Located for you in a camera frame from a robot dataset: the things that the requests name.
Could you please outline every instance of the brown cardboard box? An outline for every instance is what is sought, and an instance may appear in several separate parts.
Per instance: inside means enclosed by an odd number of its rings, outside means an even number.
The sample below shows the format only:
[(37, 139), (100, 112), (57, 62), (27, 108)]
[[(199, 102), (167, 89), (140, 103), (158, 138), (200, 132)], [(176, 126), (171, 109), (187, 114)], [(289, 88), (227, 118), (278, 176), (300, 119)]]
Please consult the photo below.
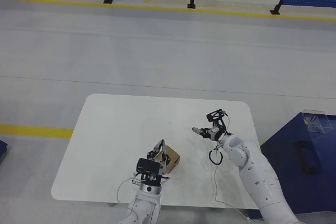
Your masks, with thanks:
[[(172, 169), (178, 165), (179, 163), (179, 159), (180, 159), (180, 156), (178, 155), (178, 153), (176, 153), (171, 147), (167, 146), (167, 153), (168, 153), (168, 156), (170, 157), (170, 163), (167, 165), (167, 174), (169, 174)], [(161, 160), (162, 159), (162, 153), (159, 153), (156, 158), (158, 160)]]

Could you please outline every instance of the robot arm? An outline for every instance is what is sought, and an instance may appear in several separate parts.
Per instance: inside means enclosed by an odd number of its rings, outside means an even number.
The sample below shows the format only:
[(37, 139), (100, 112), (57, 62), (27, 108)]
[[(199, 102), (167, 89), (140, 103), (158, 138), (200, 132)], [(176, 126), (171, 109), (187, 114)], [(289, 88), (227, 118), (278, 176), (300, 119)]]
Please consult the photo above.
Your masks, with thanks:
[[(222, 120), (225, 112), (217, 110), (208, 114), (210, 122), (209, 117), (212, 114), (218, 114), (214, 118), (217, 123)], [(223, 132), (219, 129), (213, 122), (212, 128), (193, 128), (193, 131), (203, 138), (218, 142), (217, 148), (223, 148), (228, 153), (230, 161), (239, 168), (239, 177), (245, 190), (258, 206), (266, 223), (299, 223), (285, 200), (274, 169), (261, 153), (259, 146), (254, 142), (242, 141), (239, 137), (228, 133), (225, 126)]]
[(170, 157), (164, 139), (147, 153), (147, 158), (137, 162), (132, 183), (139, 189), (128, 206), (126, 218), (119, 224), (156, 224), (161, 210), (161, 184), (169, 178), (164, 177)]

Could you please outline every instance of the table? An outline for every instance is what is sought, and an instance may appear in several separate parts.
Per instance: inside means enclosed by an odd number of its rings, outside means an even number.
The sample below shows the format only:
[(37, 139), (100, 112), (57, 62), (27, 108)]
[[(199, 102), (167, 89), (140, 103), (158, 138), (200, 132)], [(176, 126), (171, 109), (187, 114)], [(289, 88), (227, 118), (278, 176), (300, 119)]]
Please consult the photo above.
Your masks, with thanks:
[[(55, 178), (51, 194), (58, 200), (116, 203), (118, 186), (132, 177), (140, 157), (164, 139), (180, 162), (163, 185), (161, 204), (228, 207), (213, 199), (215, 166), (208, 153), (215, 144), (192, 132), (210, 127), (206, 114), (223, 109), (228, 131), (258, 143), (250, 109), (244, 102), (166, 97), (90, 95)], [(238, 169), (224, 154), (216, 173), (218, 200), (237, 208), (257, 209), (244, 189)], [(126, 182), (119, 200), (129, 203), (138, 187)]]

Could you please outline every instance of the gray floor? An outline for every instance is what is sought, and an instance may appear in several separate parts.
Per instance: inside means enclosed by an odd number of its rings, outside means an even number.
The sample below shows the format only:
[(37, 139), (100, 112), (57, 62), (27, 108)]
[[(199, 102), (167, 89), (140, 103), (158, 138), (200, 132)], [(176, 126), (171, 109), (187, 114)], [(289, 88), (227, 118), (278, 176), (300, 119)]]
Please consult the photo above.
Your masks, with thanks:
[[(0, 1), (0, 123), (74, 128), (92, 93), (244, 101), (264, 142), (304, 109), (336, 114), (336, 24)], [(68, 140), (0, 138), (0, 223), (122, 217), (51, 197)], [(244, 223), (163, 207), (160, 223), (175, 222)]]

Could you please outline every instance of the metal stand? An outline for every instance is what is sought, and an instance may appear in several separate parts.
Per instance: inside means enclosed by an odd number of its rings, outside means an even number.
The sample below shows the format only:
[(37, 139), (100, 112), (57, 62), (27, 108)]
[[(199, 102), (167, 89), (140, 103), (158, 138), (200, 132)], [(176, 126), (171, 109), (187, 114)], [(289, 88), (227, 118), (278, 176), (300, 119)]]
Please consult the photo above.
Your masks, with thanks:
[(194, 0), (190, 0), (190, 2), (189, 2), (189, 4), (188, 4), (188, 8), (195, 9)]
[(280, 15), (280, 8), (281, 8), (281, 5), (284, 3), (284, 0), (280, 0), (279, 3), (275, 6), (274, 10), (270, 10), (270, 13), (272, 15)]

